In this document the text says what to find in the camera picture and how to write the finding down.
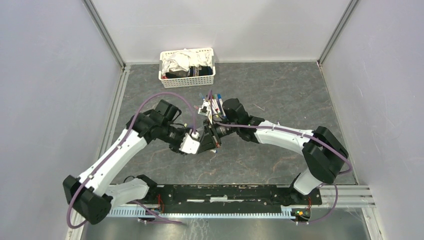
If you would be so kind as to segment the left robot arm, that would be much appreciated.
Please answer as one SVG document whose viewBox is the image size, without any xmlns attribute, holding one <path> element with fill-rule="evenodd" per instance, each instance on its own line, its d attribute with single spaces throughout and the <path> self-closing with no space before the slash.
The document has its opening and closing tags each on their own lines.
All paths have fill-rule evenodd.
<svg viewBox="0 0 424 240">
<path fill-rule="evenodd" d="M 160 100 L 154 109 L 134 114 L 118 139 L 87 170 L 78 176 L 68 175 L 62 182 L 67 216 L 71 210 L 80 214 L 86 222 L 100 223 L 114 207 L 142 200 L 153 203 L 157 190 L 141 178 L 118 185 L 110 185 L 123 167 L 154 140 L 161 140 L 179 154 L 196 154 L 200 134 L 195 127 L 175 127 L 181 110 Z"/>
</svg>

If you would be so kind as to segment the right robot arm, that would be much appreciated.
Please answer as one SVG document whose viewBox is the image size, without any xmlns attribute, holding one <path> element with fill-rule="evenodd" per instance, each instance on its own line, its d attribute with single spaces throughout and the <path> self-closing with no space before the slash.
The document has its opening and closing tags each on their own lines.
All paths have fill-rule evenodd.
<svg viewBox="0 0 424 240">
<path fill-rule="evenodd" d="M 235 133 L 246 142 L 273 145 L 302 155 L 307 168 L 295 178 L 288 191 L 289 199 L 295 204 L 306 201 L 313 189 L 332 185 L 348 163 L 346 149 L 326 127 L 311 130 L 274 124 L 248 114 L 237 98 L 223 103 L 222 115 L 214 111 L 207 100 L 197 112 L 206 117 L 197 153 L 219 148 L 223 137 Z"/>
</svg>

